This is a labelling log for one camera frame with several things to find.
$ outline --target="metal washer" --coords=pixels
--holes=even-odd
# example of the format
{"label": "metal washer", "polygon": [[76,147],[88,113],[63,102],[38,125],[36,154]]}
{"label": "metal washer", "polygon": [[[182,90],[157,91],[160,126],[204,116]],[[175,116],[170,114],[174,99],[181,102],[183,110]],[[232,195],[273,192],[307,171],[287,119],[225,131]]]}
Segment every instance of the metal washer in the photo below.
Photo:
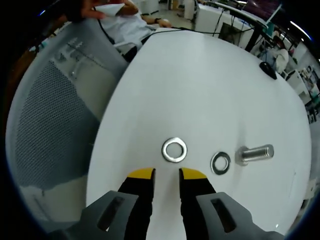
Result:
{"label": "metal washer", "polygon": [[[167,153],[167,147],[170,144],[179,144],[182,148],[182,154],[179,157],[169,156]],[[162,146],[162,155],[165,160],[171,163],[180,163],[187,156],[187,145],[179,137],[173,137],[164,142]]]}
{"label": "metal washer", "polygon": [[[225,160],[225,167],[223,170],[219,170],[216,168],[216,161],[219,157],[223,157],[223,159]],[[211,162],[210,162],[211,171],[217,175],[225,174],[229,170],[230,162],[231,160],[229,155],[223,151],[219,151],[211,159]]]}

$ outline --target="desk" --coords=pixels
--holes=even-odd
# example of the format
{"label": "desk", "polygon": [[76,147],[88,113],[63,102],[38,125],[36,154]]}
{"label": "desk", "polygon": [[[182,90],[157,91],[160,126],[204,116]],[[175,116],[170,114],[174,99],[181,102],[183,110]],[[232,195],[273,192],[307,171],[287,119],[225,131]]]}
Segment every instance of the desk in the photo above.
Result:
{"label": "desk", "polygon": [[[122,76],[104,113],[91,157],[86,204],[117,190],[140,168],[156,168],[153,214],[147,239],[186,239],[180,214],[181,167],[206,174],[217,192],[246,207],[266,231],[285,233],[306,192],[311,137],[305,107],[260,60],[205,34],[153,35]],[[180,163],[165,161],[164,142],[187,145]],[[235,151],[273,144],[271,160],[235,164]],[[224,175],[211,172],[218,151],[230,155]]]}
{"label": "desk", "polygon": [[291,77],[287,80],[287,83],[301,98],[303,104],[307,104],[309,101],[311,101],[310,93],[306,87],[306,84],[297,70],[294,70],[294,74],[292,74]]}
{"label": "desk", "polygon": [[199,10],[195,21],[195,30],[199,32],[214,32],[215,27],[218,24],[219,18],[221,16],[216,30],[217,33],[220,33],[223,24],[231,25],[232,17],[235,16],[236,18],[233,23],[234,28],[240,31],[245,31],[251,28],[246,24],[243,25],[243,22],[241,22],[238,18],[255,26],[254,29],[241,34],[240,42],[238,44],[240,48],[245,48],[245,50],[250,52],[254,47],[254,44],[257,42],[257,38],[260,34],[262,34],[262,29],[267,27],[266,22],[263,19],[249,12],[236,9],[234,7],[219,2],[215,2],[214,4],[226,10],[229,10],[230,13],[222,13],[222,9],[217,9],[212,6],[199,4]]}

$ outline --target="mesh chair back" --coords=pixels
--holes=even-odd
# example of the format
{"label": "mesh chair back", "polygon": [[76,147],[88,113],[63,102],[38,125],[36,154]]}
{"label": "mesh chair back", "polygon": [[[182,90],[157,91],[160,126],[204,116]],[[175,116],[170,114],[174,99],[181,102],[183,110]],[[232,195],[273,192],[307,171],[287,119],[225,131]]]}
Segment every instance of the mesh chair back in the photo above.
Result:
{"label": "mesh chair back", "polygon": [[9,170],[47,232],[80,219],[100,120],[128,65],[93,21],[69,24],[49,40],[8,115]]}

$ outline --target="black cable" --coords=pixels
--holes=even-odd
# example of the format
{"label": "black cable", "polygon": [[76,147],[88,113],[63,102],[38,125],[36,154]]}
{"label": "black cable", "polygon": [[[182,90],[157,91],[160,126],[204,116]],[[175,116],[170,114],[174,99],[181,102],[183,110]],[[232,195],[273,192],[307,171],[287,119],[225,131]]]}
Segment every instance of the black cable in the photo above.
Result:
{"label": "black cable", "polygon": [[235,22],[235,16],[231,16],[231,27],[230,27],[230,31],[229,33],[231,32],[231,36],[232,36],[232,41],[233,41],[233,44],[235,44],[235,34],[234,34],[234,22]]}
{"label": "black cable", "polygon": [[242,30],[244,29],[244,26],[245,26],[245,21],[242,20],[242,27],[241,27],[241,31],[240,31],[240,36],[239,36],[239,43],[238,43],[238,47],[239,47],[239,44],[240,44],[240,41],[241,41],[241,35],[242,35]]}
{"label": "black cable", "polygon": [[100,19],[97,19],[97,21],[98,21],[99,26],[100,26],[102,32],[104,33],[104,35],[109,39],[109,41],[112,43],[112,45],[114,45],[114,44],[115,44],[115,40],[113,40],[113,39],[106,33],[105,29],[102,27],[102,24],[101,24]]}
{"label": "black cable", "polygon": [[261,38],[260,38],[258,41],[256,41],[256,43],[253,45],[253,47],[254,47],[255,45],[257,45],[263,38],[264,38],[264,37],[261,36]]}
{"label": "black cable", "polygon": [[212,34],[212,36],[214,36],[214,35],[216,34],[216,31],[217,31],[217,28],[218,28],[218,25],[219,25],[221,16],[222,16],[222,14],[224,13],[224,11],[225,11],[225,9],[222,9],[221,14],[220,14],[220,16],[219,16],[219,18],[218,18],[218,22],[215,24],[214,33]]}
{"label": "black cable", "polygon": [[172,30],[172,31],[157,31],[157,32],[153,32],[151,33],[148,37],[152,36],[152,35],[155,35],[155,34],[162,34],[162,33],[172,33],[172,32],[181,32],[181,31],[184,31],[185,29],[179,29],[179,28],[176,28],[176,30]]}
{"label": "black cable", "polygon": [[[189,28],[185,28],[185,27],[172,27],[173,29],[179,29],[179,30],[185,30],[185,31],[191,31],[191,32],[195,32],[195,33],[200,33],[200,34],[212,34],[213,36],[215,34],[220,34],[221,32],[208,32],[208,31],[196,31],[196,30],[192,30],[192,29],[189,29]],[[247,30],[243,30],[240,33],[245,33],[247,31],[250,31],[252,29],[254,29],[255,27],[251,27],[251,28],[248,28]],[[159,31],[158,33],[163,33],[163,32],[175,32],[175,31]]]}
{"label": "black cable", "polygon": [[267,50],[264,51],[265,54],[265,62],[267,62]]}

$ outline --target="floor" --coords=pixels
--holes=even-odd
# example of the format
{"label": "floor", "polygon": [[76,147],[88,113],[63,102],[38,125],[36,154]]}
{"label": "floor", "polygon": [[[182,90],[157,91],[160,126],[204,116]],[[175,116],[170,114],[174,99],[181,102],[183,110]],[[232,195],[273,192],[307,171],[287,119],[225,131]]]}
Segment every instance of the floor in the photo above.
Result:
{"label": "floor", "polygon": [[177,13],[179,13],[179,11],[168,10],[167,3],[160,3],[159,12],[155,12],[154,14],[152,14],[152,17],[167,19],[172,24],[172,26],[176,28],[182,27],[182,28],[191,29],[192,28],[191,21],[183,17],[179,17]]}

